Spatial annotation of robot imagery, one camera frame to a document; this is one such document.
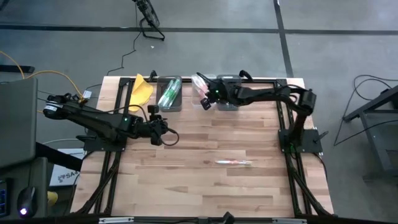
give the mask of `cable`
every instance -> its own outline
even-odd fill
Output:
[[[46,91],[41,91],[41,90],[37,90],[38,92],[41,92],[41,93],[44,93],[44,94],[47,94],[47,95],[51,95],[51,96],[55,96],[56,94],[53,94],[53,93],[49,93],[49,92],[46,92]]]
[[[74,194],[75,194],[75,191],[76,191],[76,181],[77,181],[77,179],[79,178],[79,176],[80,176],[80,174],[78,174],[77,176],[76,176],[76,179],[75,179],[75,181],[73,182],[73,185],[72,185],[72,192],[70,193],[70,196],[69,196],[69,201],[68,201],[68,206],[65,208],[65,210],[63,211],[63,216],[65,216],[65,214],[67,213],[67,211],[68,211],[68,208],[69,208],[69,211],[70,211],[70,207],[71,207],[71,205],[72,205],[72,198],[73,198],[73,196],[74,196]]]
[[[19,64],[14,59],[12,59],[12,57],[10,57],[8,54],[2,52],[1,50],[0,50],[0,54],[3,54],[4,56],[6,56],[9,60],[12,60],[12,62],[14,62],[14,64],[17,65],[19,71],[21,72],[22,79],[25,79],[25,75],[24,75],[24,72],[21,69],[21,66],[19,66]]]
[[[14,59],[12,59],[12,57],[10,57],[8,54],[4,53],[3,51],[0,51],[0,54],[3,54],[4,56],[6,56],[10,60],[12,60],[12,62],[14,62],[14,64],[18,67],[19,71],[21,72],[22,79],[25,79],[25,75],[24,75],[24,72],[21,69],[21,66],[19,66],[19,64]],[[41,73],[56,73],[56,74],[64,76],[65,78],[67,78],[70,81],[70,83],[72,83],[73,87],[75,87],[77,93],[80,95],[80,98],[83,98],[83,95],[80,93],[79,89],[77,88],[76,84],[72,81],[72,79],[70,79],[69,76],[63,74],[62,72],[53,71],[53,70],[44,70],[44,71],[35,72],[35,73],[29,75],[26,78],[31,78],[31,77],[33,77],[35,75],[38,75],[38,74],[41,74]]]
[[[67,78],[69,80],[69,82],[73,85],[73,87],[75,87],[75,90],[79,94],[80,98],[83,98],[83,95],[81,94],[80,90],[77,88],[76,84],[72,81],[72,79],[70,79],[69,76],[67,76],[66,74],[64,74],[62,72],[58,72],[58,71],[54,71],[54,70],[44,70],[44,71],[35,72],[26,78],[32,78],[33,76],[36,76],[36,75],[42,74],[42,73],[55,73],[55,74],[62,75],[63,77]]]
[[[95,85],[92,85],[92,86],[87,87],[85,90],[88,90],[89,88],[93,88],[93,87],[96,87],[96,86],[101,86],[101,85],[102,85],[102,83],[100,83],[100,84],[95,84]]]
[[[200,78],[202,78],[203,80],[207,80],[208,82],[212,82],[212,83],[217,84],[217,82],[215,82],[215,81],[209,79],[208,77],[206,77],[206,75],[204,75],[204,74],[202,74],[202,73],[200,73],[200,72],[197,72],[197,75],[198,75]]]
[[[388,85],[387,83],[385,83],[385,82],[383,82],[383,81],[381,81],[381,80],[375,79],[375,78],[368,78],[367,80],[373,80],[373,81],[381,82],[381,83],[385,84],[385,86],[387,86],[388,88],[390,88],[390,89],[392,88],[392,87],[391,87],[390,85]],[[359,97],[361,97],[361,98],[364,99],[364,100],[368,100],[368,101],[373,100],[373,99],[369,99],[369,98],[363,97],[361,94],[359,94],[357,88],[358,88],[358,87],[354,85],[354,91],[356,92],[356,94],[357,94]]]
[[[358,133],[356,133],[356,134],[353,134],[352,136],[350,136],[350,137],[348,137],[348,138],[345,138],[344,140],[342,140],[342,141],[336,143],[334,146],[337,146],[338,144],[343,143],[343,142],[349,140],[350,138],[355,137],[355,136],[361,134],[362,132],[367,131],[367,130],[373,128],[373,127],[376,127],[376,126],[379,126],[379,125],[382,125],[382,124],[386,124],[386,123],[397,122],[397,121],[398,121],[398,119],[395,119],[395,120],[392,120],[392,121],[385,121],[385,122],[381,122],[381,123],[372,125],[372,126],[370,126],[370,127],[368,127],[368,128],[365,128],[364,130],[362,130],[362,131],[360,131],[360,132],[358,132]]]
[[[60,141],[80,141],[79,139],[56,139],[56,140],[52,140],[52,141],[48,141],[42,144],[50,144],[53,142],[60,142]]]
[[[318,159],[321,161],[322,165],[323,165],[323,170],[325,171],[325,177],[326,177],[326,181],[328,180],[328,172],[326,171],[326,165],[323,162],[323,159],[317,154],[317,153],[313,153],[316,157],[318,157]]]
[[[350,96],[350,98],[349,98],[349,100],[348,100],[348,102],[347,102],[346,108],[345,108],[344,113],[343,113],[343,117],[341,118],[340,126],[339,126],[339,128],[338,128],[337,135],[336,135],[336,138],[335,138],[335,142],[333,143],[333,146],[337,146],[337,145],[339,145],[339,144],[341,144],[341,143],[343,143],[343,142],[345,142],[345,141],[351,139],[352,137],[355,137],[355,136],[357,136],[357,135],[363,133],[364,131],[367,131],[368,129],[373,128],[373,127],[375,127],[375,126],[378,126],[378,125],[381,125],[381,124],[385,124],[385,123],[395,122],[395,120],[392,120],[392,121],[386,121],[386,122],[381,122],[381,123],[379,123],[379,124],[375,124],[375,125],[370,126],[370,127],[366,128],[366,129],[364,129],[364,130],[362,130],[362,131],[360,131],[360,132],[358,132],[358,133],[356,133],[356,134],[351,135],[351,136],[348,137],[348,138],[345,138],[345,139],[342,140],[342,141],[337,142],[338,136],[340,135],[341,127],[343,126],[343,122],[344,122],[344,119],[343,119],[343,118],[346,116],[346,113],[347,113],[347,111],[348,111],[348,106],[349,106],[349,104],[351,103],[351,100],[353,99],[354,93],[357,93],[357,92],[358,92],[358,90],[357,90],[358,87],[360,87],[364,82],[367,82],[367,81],[379,81],[379,82],[381,82],[380,80],[377,79],[377,78],[379,78],[379,77],[375,77],[375,76],[373,76],[373,75],[358,75],[357,77],[354,78],[354,84],[355,84],[355,80],[356,80],[357,78],[359,78],[359,77],[373,77],[373,78],[368,78],[368,79],[366,79],[366,80],[363,80],[361,83],[358,84],[358,86],[357,86],[357,85],[354,86],[354,91],[352,92],[352,94],[351,94],[351,96]],[[379,79],[381,79],[381,80],[386,80],[386,81],[398,81],[398,80],[391,80],[391,79],[386,79],[386,78],[379,78]]]
[[[138,27],[137,21],[138,21],[138,15],[137,15],[137,3],[136,3],[136,27]],[[134,39],[134,41],[132,42],[132,51],[130,51],[130,52],[127,53],[127,54],[122,55],[122,62],[121,62],[120,67],[119,67],[119,68],[115,68],[115,69],[109,70],[109,71],[106,73],[106,76],[108,76],[109,73],[111,73],[111,72],[114,72],[114,71],[117,71],[117,70],[120,70],[120,69],[124,69],[124,66],[123,66],[124,57],[125,57],[125,56],[128,56],[128,55],[131,55],[132,53],[134,53],[135,51],[137,51],[137,50],[136,50],[136,40],[137,40],[138,37],[141,35],[141,33],[142,33],[142,31],[140,31],[140,33],[138,33],[137,37],[136,37],[136,38]]]
[[[287,84],[287,85],[282,85],[280,82],[279,82],[279,80],[277,79],[276,80],[276,82],[280,85],[279,87],[277,87],[277,89],[276,89],[276,91],[275,92],[277,92],[277,91],[279,91],[279,90],[281,90],[281,89],[283,89],[283,88],[286,88],[287,86],[292,86],[292,87],[296,87],[296,88],[299,88],[299,89],[304,89],[303,87],[301,87],[301,86],[298,86],[298,85],[294,85],[294,84]]]
[[[385,84],[385,85],[388,86],[389,88],[391,88],[391,86],[389,86],[387,83],[383,82],[382,80],[384,80],[384,81],[390,81],[390,82],[398,82],[398,79],[381,78],[381,77],[377,77],[377,76],[374,76],[374,75],[358,75],[357,77],[354,78],[354,82],[353,82],[353,83],[354,83],[354,90],[355,90],[356,94],[358,94],[358,96],[361,97],[361,98],[364,99],[364,100],[372,100],[372,99],[367,99],[367,98],[361,96],[361,95],[358,93],[358,91],[356,90],[358,86],[356,87],[355,83],[356,83],[356,80],[357,80],[358,78],[360,78],[360,77],[377,78],[379,82]]]

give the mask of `white label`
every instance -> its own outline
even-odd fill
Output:
[[[90,97],[91,97],[91,91],[85,90],[85,92],[83,93],[83,98],[90,99]]]
[[[56,108],[56,107],[50,106],[50,105],[45,106],[44,109],[52,110],[52,111],[57,111],[57,108]]]
[[[63,152],[65,154],[69,154],[78,159],[83,159],[85,156],[85,152],[83,149],[58,149],[58,151]],[[62,166],[54,165],[50,186],[69,186],[75,182],[78,171],[74,171],[71,169],[67,169]]]

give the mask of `yellow cloth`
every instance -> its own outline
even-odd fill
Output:
[[[142,75],[137,74],[136,81],[134,82],[134,86],[132,88],[130,105],[144,105],[149,101],[151,94],[154,92],[154,87],[151,84],[148,84]],[[136,106],[131,106],[129,108],[130,111],[139,110]]]

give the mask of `butcher block tabletop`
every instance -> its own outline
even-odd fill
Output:
[[[104,77],[99,110],[114,108],[119,79]],[[301,78],[288,78],[287,83],[304,87]],[[264,83],[243,85],[272,88]],[[161,113],[180,135],[176,145],[153,146],[150,139],[127,140],[112,215],[222,217],[228,211],[236,217],[294,217],[285,157],[278,142],[276,102],[252,103],[238,111],[218,111],[216,106],[205,111],[192,105],[191,83],[183,83],[182,93],[180,112]],[[155,104],[155,94],[156,90],[148,104]],[[305,127],[313,128],[311,117]],[[175,135],[167,133],[162,139],[172,143]],[[216,163],[225,159],[252,164]],[[94,152],[83,161],[72,211],[81,208],[98,186],[103,160],[104,152]],[[302,154],[302,160],[308,188],[333,213],[319,158]],[[297,195],[304,211],[300,190]],[[107,198],[108,188],[102,209]]]

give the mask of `concrete floor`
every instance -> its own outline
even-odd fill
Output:
[[[276,29],[272,0],[152,0],[162,27]],[[286,29],[397,30],[394,0],[280,0]],[[13,24],[61,24],[80,26],[135,26],[130,0],[11,0],[0,12],[0,22]],[[36,70],[67,73],[80,89],[101,83],[103,76],[120,65],[132,48],[134,32],[49,32],[0,30],[0,50]],[[353,78],[370,74],[398,78],[398,35],[287,35],[294,77],[302,77],[318,95],[313,114],[318,129],[329,130],[323,140],[324,160],[335,213],[341,217],[398,221],[398,189],[395,183],[364,183],[362,176],[378,170],[365,135],[339,146],[333,141],[340,118],[353,91]],[[255,77],[286,77],[279,34],[168,32],[166,41],[143,37],[137,52],[126,57],[124,70],[111,75],[159,75],[238,73]],[[0,63],[10,63],[0,57]],[[0,76],[0,82],[20,79]],[[74,92],[62,77],[42,75],[39,89],[56,94]],[[384,90],[369,82],[359,90],[373,98]],[[350,109],[365,101],[355,96]],[[83,128],[69,121],[37,115],[37,140],[74,138]],[[353,121],[344,124],[340,139],[362,130]],[[61,142],[52,147],[76,147]]]

